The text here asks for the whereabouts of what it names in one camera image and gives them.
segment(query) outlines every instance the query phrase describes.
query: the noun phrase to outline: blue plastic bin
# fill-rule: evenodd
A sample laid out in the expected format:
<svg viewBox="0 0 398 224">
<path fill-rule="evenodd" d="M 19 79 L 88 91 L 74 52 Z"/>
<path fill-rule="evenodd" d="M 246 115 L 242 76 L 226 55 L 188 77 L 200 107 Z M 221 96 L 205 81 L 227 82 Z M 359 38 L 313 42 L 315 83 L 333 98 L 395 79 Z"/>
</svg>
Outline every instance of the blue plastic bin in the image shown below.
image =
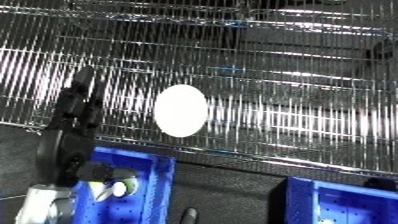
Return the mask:
<svg viewBox="0 0 398 224">
<path fill-rule="evenodd" d="M 88 183 L 79 183 L 75 224 L 165 223 L 175 166 L 173 158 L 98 147 L 92 160 L 135 169 L 139 188 L 124 198 L 95 202 Z"/>
<path fill-rule="evenodd" d="M 398 224 L 398 194 L 291 177 L 288 224 Z"/>
</svg>

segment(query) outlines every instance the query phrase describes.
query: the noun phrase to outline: white ball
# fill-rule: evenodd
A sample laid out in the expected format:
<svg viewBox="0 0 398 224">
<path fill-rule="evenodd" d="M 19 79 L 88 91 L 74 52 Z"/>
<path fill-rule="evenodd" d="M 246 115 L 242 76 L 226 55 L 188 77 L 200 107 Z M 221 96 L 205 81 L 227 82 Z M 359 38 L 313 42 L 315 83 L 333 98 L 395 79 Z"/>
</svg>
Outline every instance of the white ball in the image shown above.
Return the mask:
<svg viewBox="0 0 398 224">
<path fill-rule="evenodd" d="M 113 184 L 113 195 L 116 197 L 122 197 L 127 192 L 127 186 L 123 182 L 116 182 Z"/>
<path fill-rule="evenodd" d="M 207 102 L 193 86 L 175 85 L 158 95 L 154 118 L 166 134 L 184 138 L 198 132 L 207 120 Z"/>
</svg>

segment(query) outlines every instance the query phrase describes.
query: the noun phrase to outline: wire rack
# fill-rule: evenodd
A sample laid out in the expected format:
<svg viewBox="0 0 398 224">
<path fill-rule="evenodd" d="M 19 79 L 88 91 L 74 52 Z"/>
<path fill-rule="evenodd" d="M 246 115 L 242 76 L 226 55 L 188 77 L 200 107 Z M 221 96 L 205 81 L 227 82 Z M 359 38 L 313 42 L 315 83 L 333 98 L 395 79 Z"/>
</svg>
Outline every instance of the wire rack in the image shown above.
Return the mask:
<svg viewBox="0 0 398 224">
<path fill-rule="evenodd" d="M 395 176 L 397 4 L 2 0 L 0 122 L 45 127 L 60 89 L 91 64 L 107 80 L 99 139 Z M 174 84 L 209 105 L 184 139 L 152 116 Z"/>
</svg>

